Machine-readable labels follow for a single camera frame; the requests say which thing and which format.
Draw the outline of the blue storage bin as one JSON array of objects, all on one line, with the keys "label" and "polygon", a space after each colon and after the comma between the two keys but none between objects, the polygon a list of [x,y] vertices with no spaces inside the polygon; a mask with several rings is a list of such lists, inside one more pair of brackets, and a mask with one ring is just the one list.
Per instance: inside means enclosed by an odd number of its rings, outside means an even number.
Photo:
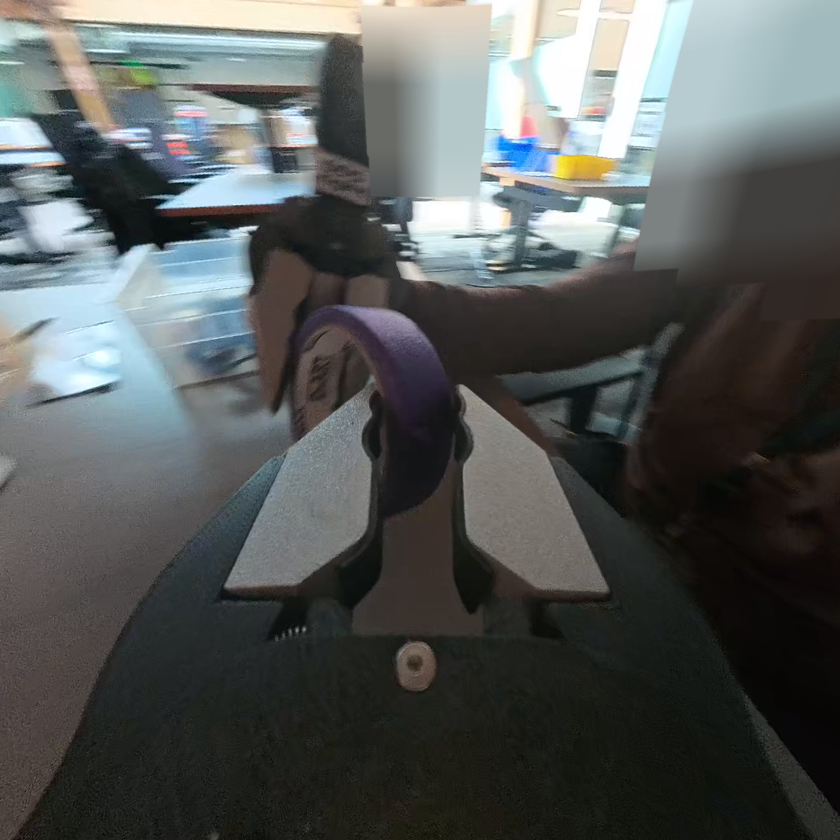
[{"label": "blue storage bin", "polygon": [[497,136],[495,160],[519,172],[550,172],[559,152],[541,143],[539,137],[528,136],[509,139],[503,134]]}]

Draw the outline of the clear plastic bin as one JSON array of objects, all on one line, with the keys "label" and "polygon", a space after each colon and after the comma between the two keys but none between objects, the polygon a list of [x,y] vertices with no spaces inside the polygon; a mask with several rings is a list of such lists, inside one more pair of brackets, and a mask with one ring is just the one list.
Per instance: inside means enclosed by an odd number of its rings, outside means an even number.
[{"label": "clear plastic bin", "polygon": [[115,262],[113,302],[178,389],[257,374],[248,233],[140,245]]}]

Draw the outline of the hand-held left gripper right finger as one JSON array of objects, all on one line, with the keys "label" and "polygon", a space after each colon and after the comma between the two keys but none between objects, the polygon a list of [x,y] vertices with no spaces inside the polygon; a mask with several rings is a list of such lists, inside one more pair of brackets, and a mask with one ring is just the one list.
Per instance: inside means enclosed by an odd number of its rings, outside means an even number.
[{"label": "hand-held left gripper right finger", "polygon": [[454,574],[467,611],[492,600],[600,602],[611,590],[548,454],[460,385],[451,481]]}]

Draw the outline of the dark office table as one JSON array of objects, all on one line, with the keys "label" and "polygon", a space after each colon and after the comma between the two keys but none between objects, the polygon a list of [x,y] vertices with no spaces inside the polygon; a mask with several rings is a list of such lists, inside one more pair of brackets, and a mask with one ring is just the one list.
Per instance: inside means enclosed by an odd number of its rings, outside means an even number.
[{"label": "dark office table", "polygon": [[311,172],[228,171],[189,187],[157,206],[156,212],[171,219],[247,224],[273,214],[290,198],[311,196],[314,186]]}]

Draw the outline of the wooden top office table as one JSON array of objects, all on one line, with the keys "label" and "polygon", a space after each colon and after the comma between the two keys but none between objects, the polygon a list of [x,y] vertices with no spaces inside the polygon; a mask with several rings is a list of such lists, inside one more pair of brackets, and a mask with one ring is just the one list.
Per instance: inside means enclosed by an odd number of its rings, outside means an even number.
[{"label": "wooden top office table", "polygon": [[634,207],[642,207],[647,200],[651,178],[649,175],[627,173],[606,174],[594,180],[568,180],[555,176],[517,171],[510,166],[484,163],[481,166],[484,182],[497,182],[502,193],[510,199],[509,213],[512,232],[511,255],[501,259],[488,259],[484,251],[484,266],[493,274],[507,274],[521,270],[554,269],[571,267],[569,257],[529,258],[527,241],[529,221],[536,209],[569,212],[571,204],[580,208],[585,198],[598,199],[618,207],[619,214],[609,239],[595,257],[603,258],[615,248],[622,229],[632,216]]}]

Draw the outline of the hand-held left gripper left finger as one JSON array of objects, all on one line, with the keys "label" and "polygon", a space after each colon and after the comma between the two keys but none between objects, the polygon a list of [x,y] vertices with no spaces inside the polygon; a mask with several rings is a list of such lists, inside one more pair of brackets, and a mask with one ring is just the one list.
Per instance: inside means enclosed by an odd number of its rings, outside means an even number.
[{"label": "hand-held left gripper left finger", "polygon": [[365,387],[291,446],[224,583],[245,600],[340,600],[340,564],[371,536]]}]

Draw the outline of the purple tape roll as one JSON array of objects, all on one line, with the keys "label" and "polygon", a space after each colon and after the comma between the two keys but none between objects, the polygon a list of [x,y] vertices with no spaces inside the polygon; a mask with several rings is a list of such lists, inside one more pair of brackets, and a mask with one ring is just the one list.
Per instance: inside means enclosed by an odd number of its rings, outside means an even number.
[{"label": "purple tape roll", "polygon": [[431,497],[452,456],[458,410],[444,366],[414,321],[383,308],[316,310],[297,332],[290,401],[298,437],[309,434],[373,378],[380,397],[380,512]]}]

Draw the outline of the silver foil sheet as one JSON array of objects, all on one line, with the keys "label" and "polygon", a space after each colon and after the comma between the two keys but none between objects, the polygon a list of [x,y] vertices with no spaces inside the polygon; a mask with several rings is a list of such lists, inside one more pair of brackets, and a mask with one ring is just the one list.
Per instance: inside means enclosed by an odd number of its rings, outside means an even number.
[{"label": "silver foil sheet", "polygon": [[29,404],[107,392],[122,381],[122,354],[113,340],[63,333],[36,352],[29,381]]}]

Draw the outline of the black mesh chair seat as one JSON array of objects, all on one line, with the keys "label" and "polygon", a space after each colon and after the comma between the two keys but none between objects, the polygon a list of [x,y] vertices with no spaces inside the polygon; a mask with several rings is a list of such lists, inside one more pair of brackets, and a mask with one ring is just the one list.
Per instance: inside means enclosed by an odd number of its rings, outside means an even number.
[{"label": "black mesh chair seat", "polygon": [[597,360],[569,370],[519,373],[502,376],[501,382],[522,403],[539,403],[579,390],[612,385],[633,379],[644,371],[636,356]]}]

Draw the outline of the yellow storage bin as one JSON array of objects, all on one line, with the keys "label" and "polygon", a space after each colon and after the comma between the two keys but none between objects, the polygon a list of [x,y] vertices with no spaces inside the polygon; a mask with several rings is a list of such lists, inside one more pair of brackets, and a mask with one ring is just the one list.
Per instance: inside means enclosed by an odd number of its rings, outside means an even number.
[{"label": "yellow storage bin", "polygon": [[571,182],[598,182],[615,169],[618,160],[593,154],[558,154],[551,174]]}]

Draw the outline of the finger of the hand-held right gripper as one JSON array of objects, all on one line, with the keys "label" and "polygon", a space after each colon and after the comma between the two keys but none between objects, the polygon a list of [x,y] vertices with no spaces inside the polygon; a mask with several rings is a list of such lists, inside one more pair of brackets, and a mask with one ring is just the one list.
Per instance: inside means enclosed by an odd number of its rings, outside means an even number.
[{"label": "finger of the hand-held right gripper", "polygon": [[270,251],[251,288],[251,326],[259,387],[266,409],[276,414],[286,387],[298,311],[313,280],[309,263],[290,251]]},{"label": "finger of the hand-held right gripper", "polygon": [[377,275],[348,278],[343,285],[344,306],[357,308],[389,308],[389,280]]}]

